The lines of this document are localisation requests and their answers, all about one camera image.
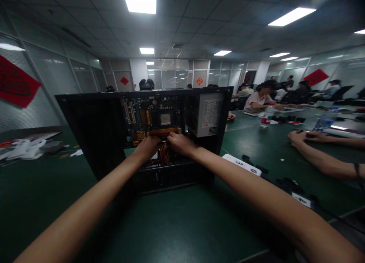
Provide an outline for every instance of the expansion slot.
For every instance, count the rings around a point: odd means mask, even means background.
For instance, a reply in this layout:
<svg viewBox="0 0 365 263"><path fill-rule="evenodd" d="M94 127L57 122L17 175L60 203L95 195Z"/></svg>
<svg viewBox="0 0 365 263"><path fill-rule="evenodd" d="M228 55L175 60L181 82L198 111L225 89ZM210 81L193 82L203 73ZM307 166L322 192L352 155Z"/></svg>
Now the expansion slot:
<svg viewBox="0 0 365 263"><path fill-rule="evenodd" d="M150 130L147 132L147 136L168 136L170 132L175 132L176 134L181 134L181 128L173 127L166 129Z"/></svg>
<svg viewBox="0 0 365 263"><path fill-rule="evenodd" d="M128 106L127 106L127 103L123 103L123 106L124 106L124 112L125 112L125 115L126 115L126 117L127 117L128 124L130 124L130 117L129 117L129 112L128 112Z"/></svg>
<svg viewBox="0 0 365 263"><path fill-rule="evenodd" d="M129 103L129 107L130 107L130 114L131 114L133 123L136 124L136 116L134 115L133 103Z"/></svg>

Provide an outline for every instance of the paper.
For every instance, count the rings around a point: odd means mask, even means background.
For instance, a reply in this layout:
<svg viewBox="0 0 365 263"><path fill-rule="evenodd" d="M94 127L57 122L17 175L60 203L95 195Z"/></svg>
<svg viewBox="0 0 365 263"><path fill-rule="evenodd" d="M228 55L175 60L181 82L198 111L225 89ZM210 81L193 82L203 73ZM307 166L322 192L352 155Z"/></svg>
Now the paper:
<svg viewBox="0 0 365 263"><path fill-rule="evenodd" d="M71 154L70 157L73 157L74 155L83 155L83 151L81 149L77 150L75 153Z"/></svg>

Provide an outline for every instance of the ceiling light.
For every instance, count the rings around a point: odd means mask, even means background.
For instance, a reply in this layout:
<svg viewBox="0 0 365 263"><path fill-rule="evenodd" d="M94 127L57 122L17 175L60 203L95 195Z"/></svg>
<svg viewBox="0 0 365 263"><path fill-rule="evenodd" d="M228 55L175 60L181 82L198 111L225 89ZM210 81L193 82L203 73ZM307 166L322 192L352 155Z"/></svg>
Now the ceiling light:
<svg viewBox="0 0 365 263"><path fill-rule="evenodd" d="M280 17L279 19L269 23L268 25L285 26L304 16L307 16L308 14L311 14L314 11L316 11L316 10L312 9L312 8L296 8L293 11L289 12L288 14L285 14L284 16Z"/></svg>
<svg viewBox="0 0 365 263"><path fill-rule="evenodd" d="M343 57L343 55L338 55L338 56L328 57L328 59L336 59L336 58L341 58L341 57Z"/></svg>
<svg viewBox="0 0 365 263"><path fill-rule="evenodd" d="M287 54L290 54L290 53L279 53L279 54L270 56L270 58L277 58L277 57L285 56Z"/></svg>
<svg viewBox="0 0 365 263"><path fill-rule="evenodd" d="M14 51L25 51L25 49L22 49L17 46L13 46L11 44L0 44L0 48L6 49L6 50L14 50Z"/></svg>
<svg viewBox="0 0 365 263"><path fill-rule="evenodd" d="M154 54L154 48L140 48L141 54Z"/></svg>
<svg viewBox="0 0 365 263"><path fill-rule="evenodd" d="M354 32L355 34L365 34L365 29Z"/></svg>
<svg viewBox="0 0 365 263"><path fill-rule="evenodd" d="M218 53L215 53L214 56L224 56L227 55L228 53L231 53L232 51L229 50L221 50Z"/></svg>
<svg viewBox="0 0 365 263"><path fill-rule="evenodd" d="M129 12L156 14L156 0L125 0Z"/></svg>
<svg viewBox="0 0 365 263"><path fill-rule="evenodd" d="M286 58L286 59L282 59L282 60L295 60L297 59L298 57L290 57L290 58Z"/></svg>

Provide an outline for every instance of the plastic bottle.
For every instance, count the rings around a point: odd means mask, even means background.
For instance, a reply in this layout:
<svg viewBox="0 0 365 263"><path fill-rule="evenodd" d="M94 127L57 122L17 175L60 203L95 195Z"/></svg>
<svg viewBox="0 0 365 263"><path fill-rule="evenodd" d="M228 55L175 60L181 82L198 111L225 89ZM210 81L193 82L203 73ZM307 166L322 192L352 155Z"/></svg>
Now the plastic bottle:
<svg viewBox="0 0 365 263"><path fill-rule="evenodd" d="M324 113L317 121L313 131L323 132L323 130L330 128L338 116L338 107L331 107Z"/></svg>
<svg viewBox="0 0 365 263"><path fill-rule="evenodd" d="M269 107L266 108L265 113L261 119L261 128L268 128L275 113L275 103L270 103Z"/></svg>

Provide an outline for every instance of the woman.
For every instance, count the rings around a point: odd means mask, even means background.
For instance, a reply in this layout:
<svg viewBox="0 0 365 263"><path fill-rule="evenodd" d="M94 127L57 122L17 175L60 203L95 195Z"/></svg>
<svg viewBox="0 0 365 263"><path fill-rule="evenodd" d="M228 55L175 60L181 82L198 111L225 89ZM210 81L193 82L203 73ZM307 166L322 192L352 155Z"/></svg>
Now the woman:
<svg viewBox="0 0 365 263"><path fill-rule="evenodd" d="M284 98L284 96L287 94L287 92L289 91L289 89L293 86L293 84L291 82L285 82L283 83L282 89L279 89L275 100L276 102L280 102L282 98Z"/></svg>
<svg viewBox="0 0 365 263"><path fill-rule="evenodd" d="M273 99L269 96L269 94L275 91L276 84L277 82L273 80L267 80L263 82L260 85L260 89L258 89L247 99L244 109L252 109L252 108L264 109L268 107L269 103L274 102ZM275 104L275 109L281 110L284 107L294 107L294 105Z"/></svg>

